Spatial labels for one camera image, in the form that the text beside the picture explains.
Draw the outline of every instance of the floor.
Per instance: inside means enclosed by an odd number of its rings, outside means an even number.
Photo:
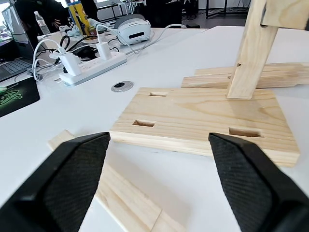
[[[245,26],[247,15],[245,14],[227,14],[215,15],[206,19],[205,11],[199,11],[195,19],[192,16],[189,20],[187,16],[183,17],[184,25],[200,25],[201,28],[213,28],[215,26]]]

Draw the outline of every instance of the laptop keyboard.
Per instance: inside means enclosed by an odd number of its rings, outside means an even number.
[[[31,66],[31,64],[29,64],[29,63],[27,63],[23,60],[17,59],[17,60],[9,62],[7,64],[3,64],[0,67],[4,68],[6,71],[8,71],[9,74],[13,74],[13,73],[18,72],[20,70],[25,70],[25,69],[29,68],[30,66]]]

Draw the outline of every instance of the laptop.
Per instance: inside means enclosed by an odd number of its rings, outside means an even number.
[[[16,57],[14,61],[0,64],[0,81],[19,75],[30,68],[34,53],[14,5],[10,5],[2,11],[2,15],[16,43],[20,57]]]

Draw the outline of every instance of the green logo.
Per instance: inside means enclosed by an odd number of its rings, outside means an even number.
[[[16,99],[22,99],[23,95],[19,93],[19,90],[10,89],[0,97],[0,107],[13,102]]]

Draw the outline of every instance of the wooden piece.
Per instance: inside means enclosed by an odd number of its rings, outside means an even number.
[[[195,76],[202,75],[215,75],[215,74],[232,74],[234,67],[218,67],[209,69],[197,69],[194,73]],[[280,71],[280,72],[298,72],[303,74],[309,73],[309,63],[274,63],[266,64],[263,68],[263,72]]]
[[[230,75],[192,76],[183,79],[182,88],[227,88]],[[256,88],[294,87],[296,85],[309,84],[308,77],[301,77],[297,73],[278,74],[269,76],[263,73]]]
[[[74,138],[64,130],[48,145],[55,150]],[[107,163],[104,163],[95,197],[126,232],[185,232],[181,224]]]
[[[130,232],[151,231],[162,209],[109,165],[104,165],[96,196]]]
[[[267,0],[262,25],[309,30],[308,0]]]
[[[54,151],[60,144],[72,139],[75,139],[75,136],[72,135],[69,131],[64,130],[59,135],[48,141],[48,146],[52,151]]]
[[[212,156],[209,132],[233,129],[260,131],[261,137],[237,137],[256,143],[277,165],[295,165],[299,150],[271,90],[256,90],[252,100],[227,100],[225,89],[141,88],[110,133],[115,142]]]
[[[251,2],[227,98],[250,99],[253,96],[278,31],[277,27],[260,25],[265,3],[266,0]]]
[[[197,70],[197,76],[185,77],[182,88],[227,88],[233,67]],[[307,63],[268,64],[256,88],[293,87],[309,84]]]

